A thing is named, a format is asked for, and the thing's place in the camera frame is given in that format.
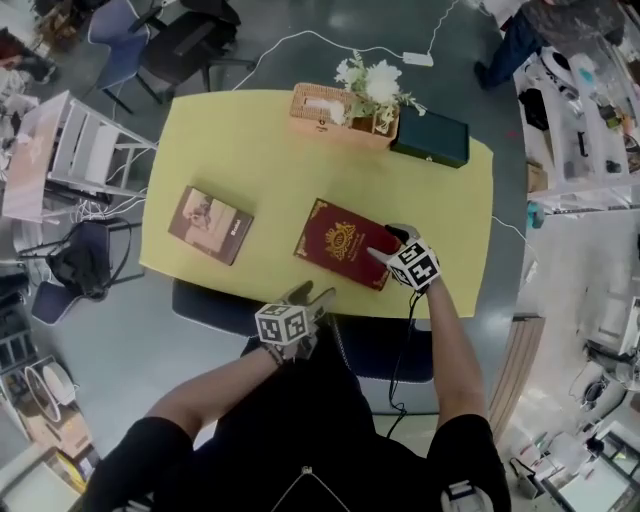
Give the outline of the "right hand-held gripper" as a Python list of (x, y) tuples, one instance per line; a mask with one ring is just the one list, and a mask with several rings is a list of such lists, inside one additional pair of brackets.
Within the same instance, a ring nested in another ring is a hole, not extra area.
[(391, 223), (385, 225), (385, 230), (398, 240), (398, 249), (404, 248), (397, 253), (386, 254), (368, 247), (367, 252), (387, 267), (400, 283), (417, 293), (424, 293), (441, 274), (435, 252), (414, 226)]

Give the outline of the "red gold-ornament book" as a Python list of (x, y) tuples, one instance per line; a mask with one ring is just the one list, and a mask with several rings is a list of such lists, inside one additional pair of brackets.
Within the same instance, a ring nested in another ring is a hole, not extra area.
[(400, 241), (387, 229), (323, 199), (313, 204), (294, 255), (370, 289), (380, 291), (386, 266), (367, 250), (393, 254)]

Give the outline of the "brown photo-cover book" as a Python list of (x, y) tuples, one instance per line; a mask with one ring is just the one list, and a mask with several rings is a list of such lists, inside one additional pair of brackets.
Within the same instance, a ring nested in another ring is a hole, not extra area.
[(253, 219), (250, 214), (187, 186), (168, 232), (209, 257), (231, 266)]

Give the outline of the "person's right forearm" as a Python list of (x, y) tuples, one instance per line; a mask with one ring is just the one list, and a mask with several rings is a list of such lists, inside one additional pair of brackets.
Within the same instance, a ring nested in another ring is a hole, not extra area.
[(447, 422), (464, 415), (485, 418), (487, 407), (481, 367), (442, 278), (430, 283), (426, 296), (439, 406), (435, 442)]

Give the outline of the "person's black shirt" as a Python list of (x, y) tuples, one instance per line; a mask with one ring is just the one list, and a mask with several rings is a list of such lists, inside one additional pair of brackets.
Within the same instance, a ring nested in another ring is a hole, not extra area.
[(376, 432), (359, 383), (324, 336), (287, 363), (195, 446), (168, 420), (143, 418), (98, 464), (82, 512), (441, 512), (468, 482), (511, 512), (488, 422), (447, 422), (426, 456)]

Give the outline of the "wicker tissue basket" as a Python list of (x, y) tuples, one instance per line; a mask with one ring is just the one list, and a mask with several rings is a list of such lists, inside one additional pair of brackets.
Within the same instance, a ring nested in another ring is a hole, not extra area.
[(366, 115), (364, 102), (354, 93), (311, 83), (298, 83), (289, 109), (292, 127), (323, 140), (371, 150), (389, 149), (397, 137), (399, 108), (385, 132), (381, 113)]

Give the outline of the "small cardboard box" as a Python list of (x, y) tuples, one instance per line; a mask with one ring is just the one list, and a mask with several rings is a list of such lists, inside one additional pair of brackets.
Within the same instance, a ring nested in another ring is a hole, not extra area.
[(539, 192), (548, 189), (548, 175), (536, 162), (527, 162), (527, 192)]

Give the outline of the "white flower bouquet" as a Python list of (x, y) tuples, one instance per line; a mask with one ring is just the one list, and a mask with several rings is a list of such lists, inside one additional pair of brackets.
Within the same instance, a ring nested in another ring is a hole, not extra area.
[(424, 116), (426, 108), (410, 93), (401, 90), (398, 83), (401, 75), (402, 72), (386, 60), (366, 66), (360, 53), (354, 50), (353, 55), (336, 68), (334, 80), (351, 95), (351, 100), (331, 104), (332, 122), (345, 126), (348, 121), (363, 118), (372, 121), (375, 133), (387, 135), (401, 106), (412, 107), (419, 116)]

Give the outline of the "yellow tablecloth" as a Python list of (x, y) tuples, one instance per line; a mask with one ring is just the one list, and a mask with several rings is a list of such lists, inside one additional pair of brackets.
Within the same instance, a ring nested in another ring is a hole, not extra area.
[[(381, 224), (415, 227), (436, 252), (458, 313), (476, 310), (492, 223), (492, 154), (472, 141), (452, 169), (295, 131), (288, 91), (239, 90), (177, 98), (159, 141), (142, 225), (142, 265), (232, 295), (270, 302), (310, 280), (335, 288), (333, 310), (404, 317), (410, 290), (373, 291), (298, 258), (295, 247), (317, 199)], [(173, 236), (170, 221), (194, 186), (252, 215), (232, 265)]]

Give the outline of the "wooden slatted board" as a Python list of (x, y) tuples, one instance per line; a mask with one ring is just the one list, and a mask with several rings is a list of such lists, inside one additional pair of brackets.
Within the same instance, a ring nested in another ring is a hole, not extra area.
[(488, 421), (496, 442), (505, 432), (527, 383), (544, 326), (545, 319), (538, 315), (521, 314), (513, 317), (505, 357), (489, 399)]

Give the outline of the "white shelving unit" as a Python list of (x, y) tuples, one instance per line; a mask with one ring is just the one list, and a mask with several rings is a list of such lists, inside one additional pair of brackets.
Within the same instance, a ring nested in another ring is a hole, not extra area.
[(640, 211), (640, 25), (619, 46), (593, 41), (569, 59), (545, 48), (516, 73), (528, 160), (548, 189), (528, 193), (548, 214)]

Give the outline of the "black bag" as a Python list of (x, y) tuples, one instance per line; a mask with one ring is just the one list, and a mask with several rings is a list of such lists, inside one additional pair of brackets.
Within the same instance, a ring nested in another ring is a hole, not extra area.
[(74, 296), (101, 300), (111, 270), (109, 229), (97, 222), (77, 224), (46, 257), (56, 280)]

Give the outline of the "white folding chair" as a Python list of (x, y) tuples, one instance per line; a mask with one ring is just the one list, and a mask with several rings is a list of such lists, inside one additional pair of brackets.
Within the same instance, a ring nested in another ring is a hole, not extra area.
[(54, 97), (61, 102), (57, 145), (47, 178), (88, 193), (144, 198), (128, 187), (135, 159), (157, 145), (107, 118), (69, 92)]

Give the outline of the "pink table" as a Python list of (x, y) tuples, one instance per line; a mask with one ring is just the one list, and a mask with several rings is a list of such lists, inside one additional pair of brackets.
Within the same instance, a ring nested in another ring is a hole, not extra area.
[(69, 103), (65, 91), (22, 118), (8, 166), (2, 216), (41, 223), (49, 164), (59, 125)]

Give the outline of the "blue plastic chair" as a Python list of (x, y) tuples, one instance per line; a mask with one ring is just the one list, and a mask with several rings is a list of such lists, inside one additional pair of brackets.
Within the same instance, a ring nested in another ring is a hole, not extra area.
[(149, 42), (150, 32), (146, 26), (131, 30), (138, 21), (139, 16), (130, 0), (109, 0), (94, 11), (87, 34), (90, 44), (102, 45), (108, 50), (95, 88), (128, 114), (133, 114), (133, 110), (112, 89), (132, 78), (139, 79), (141, 55)]

